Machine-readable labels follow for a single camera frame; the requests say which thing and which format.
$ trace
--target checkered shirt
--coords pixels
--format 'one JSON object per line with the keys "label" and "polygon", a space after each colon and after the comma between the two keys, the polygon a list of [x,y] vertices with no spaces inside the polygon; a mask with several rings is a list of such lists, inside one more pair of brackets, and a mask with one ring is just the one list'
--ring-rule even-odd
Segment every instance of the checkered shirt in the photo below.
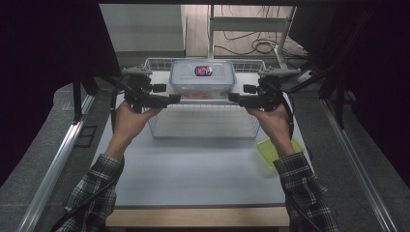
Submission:
{"label": "checkered shirt", "polygon": [[314,231],[311,225],[298,213],[290,197],[294,199],[294,204],[299,206],[320,231],[339,231],[331,210],[324,199],[324,194],[328,191],[328,188],[317,180],[303,153],[278,159],[274,161],[274,165],[279,173],[281,185],[285,192],[285,204],[290,217],[289,231]]}
{"label": "checkered shirt", "polygon": [[[311,226],[290,202],[293,197],[305,215],[322,232],[338,232],[337,224],[327,206],[324,194],[327,187],[317,180],[303,154],[295,154],[274,161],[286,195],[286,209],[290,217],[291,232],[310,232]],[[121,163],[101,155],[83,179],[78,183],[66,203],[69,211],[109,183],[121,171]],[[113,212],[115,185],[91,202],[83,211],[67,220],[58,231],[104,231],[105,219]]]}
{"label": "checkered shirt", "polygon": [[[117,159],[105,155],[99,156],[96,163],[72,191],[66,202],[66,210],[70,211],[105,187],[121,171],[121,162]],[[84,210],[78,211],[74,217],[68,219],[57,231],[104,231],[105,219],[112,214],[115,206],[115,184],[93,200]]]}

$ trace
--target sticker on lid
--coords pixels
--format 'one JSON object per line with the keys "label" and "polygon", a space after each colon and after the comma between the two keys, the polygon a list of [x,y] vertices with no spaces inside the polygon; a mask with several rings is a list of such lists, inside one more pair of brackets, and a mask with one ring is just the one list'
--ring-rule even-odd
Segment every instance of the sticker on lid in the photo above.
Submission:
{"label": "sticker on lid", "polygon": [[197,66],[195,68],[195,75],[196,76],[211,76],[212,68],[211,66]]}

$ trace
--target container lid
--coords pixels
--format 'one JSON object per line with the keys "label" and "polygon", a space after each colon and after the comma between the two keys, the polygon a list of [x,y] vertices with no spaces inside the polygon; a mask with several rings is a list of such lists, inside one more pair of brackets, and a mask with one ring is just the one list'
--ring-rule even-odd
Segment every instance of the container lid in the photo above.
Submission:
{"label": "container lid", "polygon": [[172,63],[170,82],[175,85],[233,85],[233,65],[228,61],[184,60]]}

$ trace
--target black mount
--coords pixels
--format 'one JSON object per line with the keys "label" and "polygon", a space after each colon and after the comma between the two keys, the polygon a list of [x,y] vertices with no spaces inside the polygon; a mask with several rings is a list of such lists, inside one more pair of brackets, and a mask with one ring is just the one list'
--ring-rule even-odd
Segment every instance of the black mount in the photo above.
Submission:
{"label": "black mount", "polygon": [[166,84],[151,84],[149,75],[152,72],[145,67],[134,67],[123,71],[127,75],[128,88],[125,89],[125,100],[132,105],[135,112],[141,112],[142,107],[147,108],[167,108],[169,104],[179,103],[181,95],[158,96],[150,93],[160,93],[166,91]]}
{"label": "black mount", "polygon": [[264,111],[276,109],[281,103],[286,109],[289,121],[290,137],[293,135],[293,113],[280,90],[281,85],[279,77],[274,73],[273,68],[259,72],[259,86],[244,85],[244,92],[257,95],[240,95],[238,93],[229,93],[228,99],[231,102],[238,103],[245,108],[263,108]]}

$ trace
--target white tabletop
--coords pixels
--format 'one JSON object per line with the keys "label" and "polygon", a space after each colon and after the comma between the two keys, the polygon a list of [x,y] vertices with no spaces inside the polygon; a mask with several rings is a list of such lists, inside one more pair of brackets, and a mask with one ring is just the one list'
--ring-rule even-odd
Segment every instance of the white tabletop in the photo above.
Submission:
{"label": "white tabletop", "polygon": [[[156,83],[155,74],[151,78]],[[249,75],[237,74],[237,78],[238,85],[249,83]],[[111,135],[108,119],[95,160],[105,151]],[[296,120],[294,137],[305,147]],[[146,125],[125,153],[116,207],[283,206],[278,173],[256,150],[257,143],[266,138],[259,130],[255,139],[157,139]]]}

